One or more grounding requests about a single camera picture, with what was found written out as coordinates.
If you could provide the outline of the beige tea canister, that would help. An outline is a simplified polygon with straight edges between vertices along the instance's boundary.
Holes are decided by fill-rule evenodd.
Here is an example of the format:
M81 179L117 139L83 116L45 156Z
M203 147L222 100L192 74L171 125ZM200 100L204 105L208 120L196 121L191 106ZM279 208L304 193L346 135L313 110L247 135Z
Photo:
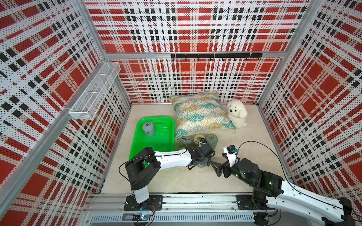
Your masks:
M196 134L196 135L194 136L193 141L194 141L194 144L195 144L196 146L198 146L199 144L201 144L201 143L199 143L198 137L205 137L205 136L204 136L203 134Z

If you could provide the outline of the grey-green tea canister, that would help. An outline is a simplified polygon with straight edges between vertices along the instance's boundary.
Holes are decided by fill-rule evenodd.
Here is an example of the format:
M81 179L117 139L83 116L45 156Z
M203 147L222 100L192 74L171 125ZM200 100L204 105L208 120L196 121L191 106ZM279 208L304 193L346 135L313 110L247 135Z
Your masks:
M189 136L183 136L179 139L181 147L191 147L193 140Z
M206 142L211 146L212 149L216 149L218 143L218 137L215 134L206 135Z

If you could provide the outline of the blue-grey tea canister back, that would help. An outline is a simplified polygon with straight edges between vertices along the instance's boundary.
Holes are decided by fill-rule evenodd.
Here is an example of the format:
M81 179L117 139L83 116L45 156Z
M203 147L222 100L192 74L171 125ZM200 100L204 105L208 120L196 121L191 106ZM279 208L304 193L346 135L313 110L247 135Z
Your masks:
M152 137L155 135L155 127L154 127L154 124L150 121L148 122L145 122L143 125L142 125L142 130L144 132L144 134L147 136L147 137Z

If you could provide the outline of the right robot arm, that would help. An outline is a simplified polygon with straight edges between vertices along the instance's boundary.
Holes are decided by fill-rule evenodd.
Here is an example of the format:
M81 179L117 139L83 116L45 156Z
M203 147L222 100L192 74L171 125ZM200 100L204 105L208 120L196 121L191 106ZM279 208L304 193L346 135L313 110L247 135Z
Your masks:
M351 201L347 198L328 198L285 181L284 178L260 170L244 158L230 165L211 162L218 177L234 175L253 188L251 201L261 209L279 209L307 218L325 226L354 226Z

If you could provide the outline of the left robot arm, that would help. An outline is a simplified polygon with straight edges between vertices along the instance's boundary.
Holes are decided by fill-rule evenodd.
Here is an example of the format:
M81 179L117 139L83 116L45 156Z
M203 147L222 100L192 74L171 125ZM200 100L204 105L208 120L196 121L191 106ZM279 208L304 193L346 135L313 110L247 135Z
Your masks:
M151 147L144 148L124 163L135 201L141 204L150 199L148 185L159 171L174 167L187 167L191 170L198 165L209 166L214 155L215 151L209 144L203 144L195 149L186 146L172 152L154 151Z

